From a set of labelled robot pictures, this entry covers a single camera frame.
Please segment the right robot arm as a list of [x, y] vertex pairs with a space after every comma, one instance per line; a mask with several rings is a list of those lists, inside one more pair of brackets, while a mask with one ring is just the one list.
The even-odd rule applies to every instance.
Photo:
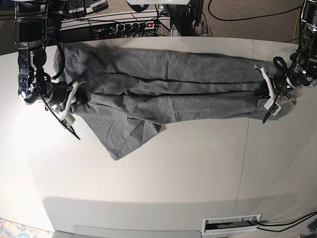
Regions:
[[[57, 30], [61, 20], [72, 17], [67, 14], [69, 0], [17, 0], [15, 1], [15, 32], [18, 49], [18, 95], [28, 105], [43, 100], [49, 105], [85, 103], [87, 96], [82, 90], [71, 95], [74, 86], [57, 80], [62, 76], [66, 66], [65, 53], [61, 43], [50, 34], [48, 26]], [[49, 42], [57, 46], [60, 56], [57, 73], [50, 76], [44, 71], [47, 61], [46, 46]]]

